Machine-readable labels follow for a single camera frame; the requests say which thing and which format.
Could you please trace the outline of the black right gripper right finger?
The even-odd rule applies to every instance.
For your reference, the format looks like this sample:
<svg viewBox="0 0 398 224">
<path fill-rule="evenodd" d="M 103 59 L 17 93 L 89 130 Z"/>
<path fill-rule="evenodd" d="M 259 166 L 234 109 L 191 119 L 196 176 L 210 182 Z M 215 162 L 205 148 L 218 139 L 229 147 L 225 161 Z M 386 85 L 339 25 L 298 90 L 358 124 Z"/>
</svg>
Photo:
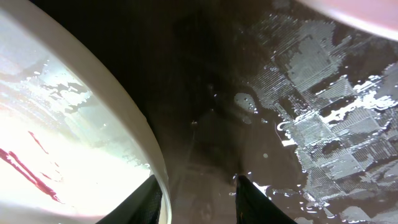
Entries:
<svg viewBox="0 0 398 224">
<path fill-rule="evenodd" d="M 235 204 L 237 224 L 295 224 L 245 175 L 237 176 Z"/>
</svg>

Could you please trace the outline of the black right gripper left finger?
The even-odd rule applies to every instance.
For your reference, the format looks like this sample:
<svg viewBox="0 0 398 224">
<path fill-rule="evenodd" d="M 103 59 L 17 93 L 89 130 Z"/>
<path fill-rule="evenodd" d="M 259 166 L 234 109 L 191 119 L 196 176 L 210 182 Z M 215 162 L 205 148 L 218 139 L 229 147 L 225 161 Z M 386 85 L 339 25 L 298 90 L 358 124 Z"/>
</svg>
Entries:
<svg viewBox="0 0 398 224">
<path fill-rule="evenodd" d="M 159 224 L 162 191 L 151 175 L 112 212 L 96 224 Z"/>
</svg>

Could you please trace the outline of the cream plate with red stain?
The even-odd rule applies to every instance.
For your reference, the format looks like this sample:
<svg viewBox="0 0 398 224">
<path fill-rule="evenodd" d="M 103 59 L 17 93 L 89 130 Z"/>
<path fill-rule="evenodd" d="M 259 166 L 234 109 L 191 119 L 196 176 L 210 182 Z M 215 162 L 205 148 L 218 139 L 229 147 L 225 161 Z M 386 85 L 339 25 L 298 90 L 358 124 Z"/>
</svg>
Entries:
<svg viewBox="0 0 398 224">
<path fill-rule="evenodd" d="M 167 169 L 113 74 L 29 1 L 1 2 L 1 222 L 96 223 Z"/>
</svg>

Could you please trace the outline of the pinkish plate with red stain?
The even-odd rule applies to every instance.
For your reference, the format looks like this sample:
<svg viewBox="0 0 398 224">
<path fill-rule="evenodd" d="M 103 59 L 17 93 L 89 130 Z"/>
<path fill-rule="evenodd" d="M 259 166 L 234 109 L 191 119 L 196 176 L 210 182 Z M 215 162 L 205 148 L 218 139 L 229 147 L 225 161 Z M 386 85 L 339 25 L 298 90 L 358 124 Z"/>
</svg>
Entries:
<svg viewBox="0 0 398 224">
<path fill-rule="evenodd" d="M 298 0 L 356 29 L 397 41 L 397 0 Z"/>
</svg>

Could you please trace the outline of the dark brown serving tray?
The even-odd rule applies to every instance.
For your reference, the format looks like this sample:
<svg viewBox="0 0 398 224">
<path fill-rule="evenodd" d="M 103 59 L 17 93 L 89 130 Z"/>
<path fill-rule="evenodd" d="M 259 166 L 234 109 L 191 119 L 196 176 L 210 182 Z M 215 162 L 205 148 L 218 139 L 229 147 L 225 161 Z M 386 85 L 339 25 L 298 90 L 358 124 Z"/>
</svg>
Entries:
<svg viewBox="0 0 398 224">
<path fill-rule="evenodd" d="M 37 1 L 147 118 L 174 223 L 246 175 L 297 223 L 397 222 L 397 42 L 297 1 Z"/>
</svg>

